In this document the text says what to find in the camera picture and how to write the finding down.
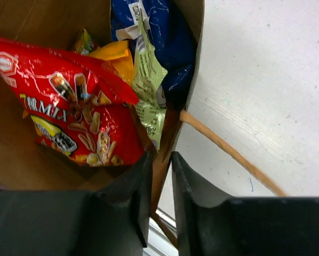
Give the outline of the red snack packet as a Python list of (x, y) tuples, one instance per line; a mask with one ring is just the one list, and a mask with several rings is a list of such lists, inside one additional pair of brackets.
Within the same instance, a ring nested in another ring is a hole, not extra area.
[(144, 153), (129, 105), (139, 99), (112, 65), (0, 37), (0, 75), (39, 133), (80, 165), (132, 165)]

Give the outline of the blue chips bag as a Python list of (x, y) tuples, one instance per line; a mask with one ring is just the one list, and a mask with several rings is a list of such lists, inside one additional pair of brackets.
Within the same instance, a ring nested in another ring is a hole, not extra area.
[(129, 41), (132, 53), (140, 19), (155, 48), (157, 60), (168, 72), (162, 82), (167, 102), (179, 109), (186, 103), (195, 71), (196, 41), (174, 1), (112, 1), (112, 39)]

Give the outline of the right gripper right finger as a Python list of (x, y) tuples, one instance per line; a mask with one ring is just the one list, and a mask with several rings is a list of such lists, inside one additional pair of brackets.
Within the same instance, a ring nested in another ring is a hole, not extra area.
[(180, 255), (319, 255), (319, 197), (233, 197), (171, 164)]

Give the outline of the Fox's fruit candy bag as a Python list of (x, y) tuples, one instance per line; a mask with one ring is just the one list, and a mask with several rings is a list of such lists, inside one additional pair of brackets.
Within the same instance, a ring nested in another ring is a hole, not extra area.
[(89, 55), (99, 48), (100, 46), (96, 40), (87, 32), (85, 28), (83, 28), (79, 32), (71, 51), (80, 55)]

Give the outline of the small green snack packet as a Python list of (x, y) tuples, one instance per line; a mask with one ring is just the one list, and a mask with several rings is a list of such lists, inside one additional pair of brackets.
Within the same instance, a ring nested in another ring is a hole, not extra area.
[(162, 81), (168, 71), (156, 58), (142, 13), (139, 16), (138, 32), (132, 82), (132, 88), (139, 98), (135, 108), (147, 135), (156, 150), (159, 150), (166, 113)]

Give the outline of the green paper bag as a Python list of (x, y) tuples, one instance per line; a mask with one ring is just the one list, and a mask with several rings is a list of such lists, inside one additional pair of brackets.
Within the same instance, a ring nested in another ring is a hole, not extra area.
[[(68, 49), (79, 30), (86, 28), (100, 43), (110, 35), (110, 1), (0, 1), (0, 36), (40, 46)], [(170, 108), (162, 135), (162, 147), (153, 162), (151, 216), (173, 243), (177, 239), (155, 212), (169, 168), (169, 157), (178, 131), (186, 123), (210, 139), (277, 196), (285, 192), (263, 171), (245, 159), (228, 142), (184, 110)], [(37, 145), (30, 118), (22, 119), (22, 105), (0, 75), (0, 182), (16, 189), (96, 190), (111, 182), (106, 169), (94, 173), (64, 155)]]

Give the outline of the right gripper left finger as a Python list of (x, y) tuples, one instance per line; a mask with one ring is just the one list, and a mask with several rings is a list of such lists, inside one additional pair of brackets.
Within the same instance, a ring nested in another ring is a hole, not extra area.
[(0, 191), (0, 255), (142, 255), (152, 155), (96, 191)]

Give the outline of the orange candy packet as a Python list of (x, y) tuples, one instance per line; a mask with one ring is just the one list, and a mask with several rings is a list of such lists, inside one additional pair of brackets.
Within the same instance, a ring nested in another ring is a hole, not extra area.
[(128, 41), (109, 43), (104, 47), (94, 50), (89, 56), (108, 61), (125, 82), (129, 86), (132, 86), (134, 65)]

